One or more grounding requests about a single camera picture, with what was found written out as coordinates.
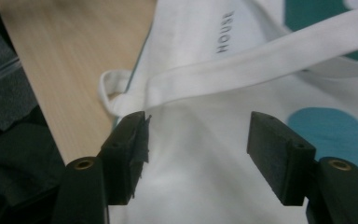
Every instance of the metal screw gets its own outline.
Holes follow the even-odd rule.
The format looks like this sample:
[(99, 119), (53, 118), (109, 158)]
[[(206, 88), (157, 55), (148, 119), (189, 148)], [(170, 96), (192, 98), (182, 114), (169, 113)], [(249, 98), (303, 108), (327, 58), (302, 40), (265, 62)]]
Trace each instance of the metal screw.
[(341, 171), (349, 171), (351, 170), (351, 166), (347, 164), (345, 161), (331, 160), (328, 162), (334, 168)]
[(93, 164), (94, 164), (93, 160), (85, 159), (85, 160), (79, 161), (75, 165), (75, 169), (76, 170), (86, 170), (86, 169), (89, 169)]

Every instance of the white fabric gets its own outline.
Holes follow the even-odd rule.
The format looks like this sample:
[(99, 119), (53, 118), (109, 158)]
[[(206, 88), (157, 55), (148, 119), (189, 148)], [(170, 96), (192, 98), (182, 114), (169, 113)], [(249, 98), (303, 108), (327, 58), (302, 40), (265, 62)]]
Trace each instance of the white fabric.
[(111, 114), (115, 114), (117, 99), (110, 101), (109, 96), (114, 93), (124, 92), (130, 81), (130, 77), (131, 71), (126, 70), (106, 71), (101, 74), (98, 93), (106, 110)]
[[(290, 34), (268, 2), (158, 2), (130, 84), (113, 102), (102, 96), (116, 116), (153, 116), (150, 163), (112, 223), (307, 223), (246, 154), (249, 118), (310, 106), (358, 118), (358, 62), (337, 58), (358, 49), (358, 9)], [(106, 78), (102, 94), (116, 86)]]
[(358, 0), (344, 0), (344, 4), (347, 8), (351, 8), (351, 9), (358, 8)]

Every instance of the wooden surface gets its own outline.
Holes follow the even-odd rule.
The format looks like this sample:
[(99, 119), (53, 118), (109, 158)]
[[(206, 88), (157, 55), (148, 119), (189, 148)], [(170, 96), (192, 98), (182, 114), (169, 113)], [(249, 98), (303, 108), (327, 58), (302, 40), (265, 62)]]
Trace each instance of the wooden surface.
[(156, 0), (0, 0), (0, 14), (65, 163), (95, 156), (113, 117), (99, 76), (132, 69)]

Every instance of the teal circle print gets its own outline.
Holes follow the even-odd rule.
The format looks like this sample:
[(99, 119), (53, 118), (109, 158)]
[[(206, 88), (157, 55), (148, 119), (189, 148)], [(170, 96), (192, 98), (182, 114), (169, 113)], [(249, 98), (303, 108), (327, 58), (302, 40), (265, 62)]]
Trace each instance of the teal circle print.
[(358, 166), (358, 119), (333, 108), (309, 107), (288, 119), (288, 126), (316, 147), (316, 160), (338, 157)]

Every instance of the bag handle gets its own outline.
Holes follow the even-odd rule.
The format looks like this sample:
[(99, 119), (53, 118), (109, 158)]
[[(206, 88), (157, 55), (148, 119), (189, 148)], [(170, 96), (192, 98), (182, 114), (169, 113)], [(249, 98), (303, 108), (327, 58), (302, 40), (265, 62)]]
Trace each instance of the bag handle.
[(131, 71), (128, 70), (110, 70), (101, 74), (98, 94), (104, 107), (110, 114), (116, 114), (117, 106), (115, 100), (109, 100), (109, 95), (126, 90), (130, 78)]
[(144, 108), (253, 86), (356, 50), (358, 9), (244, 53), (152, 77), (146, 86)]

